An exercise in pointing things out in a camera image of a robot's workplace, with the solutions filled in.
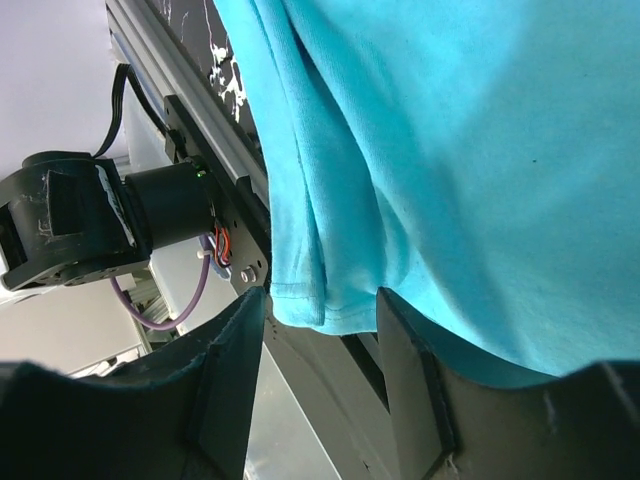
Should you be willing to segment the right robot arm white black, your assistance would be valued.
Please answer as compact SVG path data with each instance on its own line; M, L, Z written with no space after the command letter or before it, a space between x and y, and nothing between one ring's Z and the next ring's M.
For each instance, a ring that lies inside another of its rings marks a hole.
M5 479L270 479L336 474L318 437L257 418L268 240L214 166L126 178L87 154L42 152L1 183L9 290L82 285L136 270L153 248L238 219L258 282L213 320L104 377L1 367ZM400 479L635 479L639 365L564 376L524 368L382 289L377 342Z

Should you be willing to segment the cyan t shirt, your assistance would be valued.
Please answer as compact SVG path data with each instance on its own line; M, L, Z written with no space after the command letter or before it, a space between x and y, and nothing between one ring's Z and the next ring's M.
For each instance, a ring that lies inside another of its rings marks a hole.
M377 290L552 375L639 356L635 1L220 1L285 325Z

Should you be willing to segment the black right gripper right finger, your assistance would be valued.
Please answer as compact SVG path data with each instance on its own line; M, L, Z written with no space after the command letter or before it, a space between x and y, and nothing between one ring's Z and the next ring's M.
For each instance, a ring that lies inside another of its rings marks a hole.
M501 359L376 298L378 344L404 479L635 479L639 365L554 377Z

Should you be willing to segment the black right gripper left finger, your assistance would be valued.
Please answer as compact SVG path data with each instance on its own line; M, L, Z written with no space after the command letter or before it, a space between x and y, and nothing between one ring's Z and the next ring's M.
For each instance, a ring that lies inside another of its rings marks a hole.
M239 479L265 321L254 287L214 319L103 376L1 367L5 479Z

